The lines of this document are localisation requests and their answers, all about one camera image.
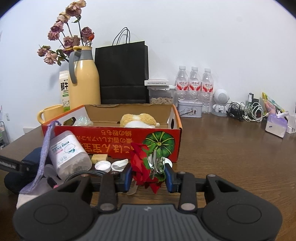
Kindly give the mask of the white flat box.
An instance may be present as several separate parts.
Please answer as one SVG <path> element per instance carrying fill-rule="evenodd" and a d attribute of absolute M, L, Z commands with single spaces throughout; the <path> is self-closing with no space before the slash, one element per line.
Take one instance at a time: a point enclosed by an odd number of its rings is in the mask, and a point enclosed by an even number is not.
<path fill-rule="evenodd" d="M 166 79 L 148 79 L 144 81 L 145 86 L 168 86 L 169 81 Z"/>

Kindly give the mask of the yellow thermos jug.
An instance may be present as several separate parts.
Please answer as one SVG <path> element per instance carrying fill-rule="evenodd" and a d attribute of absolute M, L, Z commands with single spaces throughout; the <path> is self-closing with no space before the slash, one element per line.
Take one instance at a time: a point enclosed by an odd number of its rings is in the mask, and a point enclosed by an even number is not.
<path fill-rule="evenodd" d="M 92 47 L 74 46 L 69 57 L 70 108 L 81 105 L 100 105 L 99 73 L 92 55 Z"/>

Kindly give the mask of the right water bottle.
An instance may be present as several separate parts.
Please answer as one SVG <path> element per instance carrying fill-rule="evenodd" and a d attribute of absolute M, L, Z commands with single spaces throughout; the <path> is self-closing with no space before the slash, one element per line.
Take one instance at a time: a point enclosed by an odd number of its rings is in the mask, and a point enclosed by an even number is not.
<path fill-rule="evenodd" d="M 213 96 L 214 79 L 212 77 L 211 69 L 205 68 L 202 76 L 202 111 L 203 113 L 211 112 L 211 102 Z"/>

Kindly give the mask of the purple tissue box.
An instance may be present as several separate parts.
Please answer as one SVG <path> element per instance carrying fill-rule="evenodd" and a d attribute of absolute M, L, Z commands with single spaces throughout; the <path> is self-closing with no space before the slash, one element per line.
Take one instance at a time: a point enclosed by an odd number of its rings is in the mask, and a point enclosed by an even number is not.
<path fill-rule="evenodd" d="M 287 120 L 285 119 L 285 117 L 288 115 L 288 111 L 279 114 L 269 113 L 267 117 L 265 131 L 280 138 L 283 138 L 287 130 Z"/>

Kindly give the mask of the left water bottle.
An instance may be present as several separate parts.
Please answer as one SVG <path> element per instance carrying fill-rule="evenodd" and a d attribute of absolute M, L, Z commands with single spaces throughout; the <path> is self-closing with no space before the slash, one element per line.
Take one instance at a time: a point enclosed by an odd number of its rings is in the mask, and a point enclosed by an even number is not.
<path fill-rule="evenodd" d="M 179 70 L 175 80 L 175 94 L 174 105 L 178 107 L 179 100 L 185 100 L 188 90 L 188 75 L 186 73 L 186 66 L 179 66 Z"/>

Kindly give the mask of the water bottle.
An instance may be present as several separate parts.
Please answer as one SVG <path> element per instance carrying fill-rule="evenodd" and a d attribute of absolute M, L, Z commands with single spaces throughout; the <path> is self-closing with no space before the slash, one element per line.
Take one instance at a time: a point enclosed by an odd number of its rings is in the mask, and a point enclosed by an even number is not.
<path fill-rule="evenodd" d="M 211 102 L 213 96 L 214 79 L 212 77 L 211 69 L 205 68 L 202 76 L 202 111 L 203 113 L 211 112 Z"/>
<path fill-rule="evenodd" d="M 201 92 L 201 77 L 198 73 L 198 67 L 192 66 L 189 78 L 189 99 L 195 102 L 199 102 Z"/>
<path fill-rule="evenodd" d="M 179 100 L 185 100 L 188 90 L 188 75 L 186 73 L 186 66 L 179 66 L 179 70 L 175 80 L 175 94 L 174 105 L 178 107 Z"/>

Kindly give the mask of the white tin box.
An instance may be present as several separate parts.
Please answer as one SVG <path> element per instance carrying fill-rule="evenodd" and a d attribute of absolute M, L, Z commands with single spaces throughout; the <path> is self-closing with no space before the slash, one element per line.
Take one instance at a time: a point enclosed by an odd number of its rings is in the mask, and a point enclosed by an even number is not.
<path fill-rule="evenodd" d="M 189 101 L 189 100 L 178 100 L 178 113 L 181 117 L 186 118 L 201 118 L 202 117 L 201 102 Z"/>

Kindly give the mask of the yellow ceramic mug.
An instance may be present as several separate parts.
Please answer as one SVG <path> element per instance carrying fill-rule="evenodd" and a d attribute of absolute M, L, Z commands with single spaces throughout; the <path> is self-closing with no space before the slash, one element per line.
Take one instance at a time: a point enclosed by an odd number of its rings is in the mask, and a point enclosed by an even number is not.
<path fill-rule="evenodd" d="M 50 121 L 51 119 L 61 115 L 64 113 L 64 107 L 62 104 L 53 105 L 41 110 L 37 114 L 37 121 L 40 124 L 45 123 L 46 121 Z"/>

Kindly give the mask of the white milk carton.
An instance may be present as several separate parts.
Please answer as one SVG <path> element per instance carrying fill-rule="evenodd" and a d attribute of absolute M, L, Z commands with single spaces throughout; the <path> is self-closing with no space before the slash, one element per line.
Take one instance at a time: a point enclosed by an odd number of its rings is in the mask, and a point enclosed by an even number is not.
<path fill-rule="evenodd" d="M 61 102 L 63 104 L 64 112 L 67 112 L 70 110 L 68 77 L 69 77 L 68 70 L 64 70 L 64 71 L 59 72 L 60 96 L 61 96 Z"/>

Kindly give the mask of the clear snack container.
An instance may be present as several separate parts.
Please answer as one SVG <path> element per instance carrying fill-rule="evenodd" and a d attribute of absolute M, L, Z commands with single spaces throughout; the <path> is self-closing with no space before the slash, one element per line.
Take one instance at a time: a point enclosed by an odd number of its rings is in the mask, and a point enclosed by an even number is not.
<path fill-rule="evenodd" d="M 173 104 L 175 89 L 170 86 L 148 86 L 150 104 Z"/>

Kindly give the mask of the white cloth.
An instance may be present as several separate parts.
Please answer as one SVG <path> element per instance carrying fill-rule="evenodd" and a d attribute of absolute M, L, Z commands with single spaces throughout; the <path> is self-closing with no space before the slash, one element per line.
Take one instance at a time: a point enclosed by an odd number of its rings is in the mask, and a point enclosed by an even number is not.
<path fill-rule="evenodd" d="M 28 193 L 28 194 L 19 194 L 18 195 L 18 201 L 16 204 L 16 209 L 20 208 L 25 203 L 31 201 L 32 199 L 35 199 L 36 197 L 45 194 L 53 189 L 55 185 L 52 187 L 48 184 L 48 180 L 46 178 L 42 178 L 41 181 L 38 183 L 36 188 Z"/>

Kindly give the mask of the white round disc lid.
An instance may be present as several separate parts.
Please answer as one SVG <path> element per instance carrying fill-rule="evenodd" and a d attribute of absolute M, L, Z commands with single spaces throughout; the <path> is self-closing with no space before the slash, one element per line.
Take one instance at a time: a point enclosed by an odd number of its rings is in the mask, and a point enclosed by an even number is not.
<path fill-rule="evenodd" d="M 115 161 L 111 164 L 111 170 L 117 171 L 117 172 L 122 172 L 125 169 L 127 164 L 128 164 L 128 159 Z"/>

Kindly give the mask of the purple woven pouch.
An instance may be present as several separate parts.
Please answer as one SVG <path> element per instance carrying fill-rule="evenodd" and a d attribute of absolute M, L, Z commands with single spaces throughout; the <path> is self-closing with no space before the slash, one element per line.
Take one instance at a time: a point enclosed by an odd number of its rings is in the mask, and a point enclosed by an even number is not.
<path fill-rule="evenodd" d="M 48 156 L 48 151 L 49 151 L 49 147 L 50 147 L 50 140 L 52 139 L 52 136 L 53 136 L 54 129 L 55 129 L 56 125 L 61 126 L 61 123 L 59 121 L 57 121 L 57 120 L 53 120 L 48 125 L 47 131 L 46 131 L 46 134 L 45 134 L 45 137 L 44 137 L 43 145 L 42 145 L 42 148 L 41 148 L 39 168 L 37 170 L 36 176 L 35 176 L 34 180 L 31 183 L 27 184 L 20 191 L 20 194 L 28 194 L 28 193 L 32 192 L 36 188 L 36 186 L 39 184 L 41 178 L 43 177 L 46 158 Z"/>

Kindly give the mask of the white toy robot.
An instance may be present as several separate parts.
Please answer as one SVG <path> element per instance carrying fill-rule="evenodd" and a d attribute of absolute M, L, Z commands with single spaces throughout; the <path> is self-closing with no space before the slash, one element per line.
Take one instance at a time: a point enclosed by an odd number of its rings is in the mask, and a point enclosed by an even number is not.
<path fill-rule="evenodd" d="M 230 97 L 226 90 L 224 89 L 217 89 L 213 94 L 213 101 L 214 104 L 212 106 L 211 114 L 220 117 L 227 116 L 227 107 L 226 104 L 228 103 Z"/>

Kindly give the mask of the middle water bottle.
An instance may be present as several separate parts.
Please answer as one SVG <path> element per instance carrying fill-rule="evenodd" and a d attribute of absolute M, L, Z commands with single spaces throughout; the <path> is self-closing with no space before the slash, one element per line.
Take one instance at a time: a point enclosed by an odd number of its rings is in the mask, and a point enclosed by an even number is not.
<path fill-rule="evenodd" d="M 199 102 L 201 92 L 201 77 L 198 73 L 198 67 L 192 66 L 189 78 L 189 99 L 195 102 Z"/>

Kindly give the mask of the black paper shopping bag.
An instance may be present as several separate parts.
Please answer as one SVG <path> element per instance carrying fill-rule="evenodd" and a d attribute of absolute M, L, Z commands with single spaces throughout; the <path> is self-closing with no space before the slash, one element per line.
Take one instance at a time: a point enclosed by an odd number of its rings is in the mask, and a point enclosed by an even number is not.
<path fill-rule="evenodd" d="M 95 65 L 100 78 L 101 104 L 149 103 L 144 82 L 149 79 L 148 46 L 130 42 L 124 27 L 112 45 L 95 49 Z"/>

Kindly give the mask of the dried pink rose bouquet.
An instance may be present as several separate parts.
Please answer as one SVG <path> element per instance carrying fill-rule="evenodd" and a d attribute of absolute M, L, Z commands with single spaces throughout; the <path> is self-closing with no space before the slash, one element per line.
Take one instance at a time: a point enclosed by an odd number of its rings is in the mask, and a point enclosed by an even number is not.
<path fill-rule="evenodd" d="M 65 11 L 59 13 L 53 26 L 48 32 L 49 41 L 57 41 L 60 46 L 54 50 L 49 45 L 40 46 L 37 50 L 39 57 L 48 65 L 69 62 L 70 54 L 75 46 L 90 47 L 95 38 L 95 33 L 89 27 L 80 25 L 82 9 L 86 7 L 86 1 L 73 1 Z"/>

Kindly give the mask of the yellow white plush sheep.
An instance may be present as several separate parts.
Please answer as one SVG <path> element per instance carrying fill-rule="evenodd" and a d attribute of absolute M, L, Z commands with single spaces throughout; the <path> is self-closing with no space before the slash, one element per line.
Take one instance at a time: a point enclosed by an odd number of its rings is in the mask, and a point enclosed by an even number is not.
<path fill-rule="evenodd" d="M 160 124 L 147 113 L 125 114 L 120 120 L 120 126 L 123 128 L 156 128 Z"/>

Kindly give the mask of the red cardboard box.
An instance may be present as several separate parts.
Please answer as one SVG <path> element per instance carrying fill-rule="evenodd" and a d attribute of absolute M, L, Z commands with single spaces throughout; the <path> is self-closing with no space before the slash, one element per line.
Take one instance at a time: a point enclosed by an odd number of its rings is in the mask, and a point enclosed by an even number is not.
<path fill-rule="evenodd" d="M 124 114 L 150 114 L 156 128 L 123 128 Z M 80 116 L 87 116 L 93 126 L 74 126 Z M 179 156 L 182 123 L 176 107 L 168 104 L 81 105 L 55 118 L 61 123 L 55 135 L 71 131 L 88 154 L 107 154 L 114 159 L 129 158 L 132 143 L 156 143 L 164 156 L 176 162 Z"/>

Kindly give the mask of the white plastic jar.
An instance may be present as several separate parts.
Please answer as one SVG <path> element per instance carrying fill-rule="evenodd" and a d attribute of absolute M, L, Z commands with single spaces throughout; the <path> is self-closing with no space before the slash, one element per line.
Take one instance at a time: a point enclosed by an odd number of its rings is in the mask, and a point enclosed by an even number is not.
<path fill-rule="evenodd" d="M 48 155 L 61 180 L 78 171 L 88 171 L 92 161 L 76 136 L 65 131 L 50 140 Z"/>

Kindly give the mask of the white ribbed bottle cap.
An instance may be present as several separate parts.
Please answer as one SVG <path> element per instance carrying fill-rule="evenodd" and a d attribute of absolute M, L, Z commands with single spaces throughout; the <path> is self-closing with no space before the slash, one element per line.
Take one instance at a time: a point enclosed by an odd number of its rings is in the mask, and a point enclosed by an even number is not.
<path fill-rule="evenodd" d="M 95 169 L 98 171 L 104 171 L 104 172 L 108 173 L 111 171 L 111 162 L 99 161 L 95 164 Z"/>

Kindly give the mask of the colourful snack packets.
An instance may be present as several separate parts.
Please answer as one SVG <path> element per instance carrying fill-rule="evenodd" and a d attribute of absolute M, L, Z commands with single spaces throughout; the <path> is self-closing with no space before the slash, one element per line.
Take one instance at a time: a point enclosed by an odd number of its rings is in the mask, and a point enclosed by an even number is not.
<path fill-rule="evenodd" d="M 278 114 L 285 112 L 285 110 L 281 106 L 279 106 L 271 97 L 269 97 L 264 92 L 262 92 L 262 100 L 264 102 L 264 106 L 267 113 Z"/>

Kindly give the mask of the navy zip case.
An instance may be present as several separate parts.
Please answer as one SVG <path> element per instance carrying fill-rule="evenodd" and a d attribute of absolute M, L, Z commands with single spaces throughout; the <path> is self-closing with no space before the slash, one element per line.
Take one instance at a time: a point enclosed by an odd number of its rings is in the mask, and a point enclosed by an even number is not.
<path fill-rule="evenodd" d="M 21 161 L 18 171 L 10 171 L 4 177 L 5 187 L 13 194 L 19 192 L 36 177 L 41 157 L 41 147 L 34 149 Z"/>

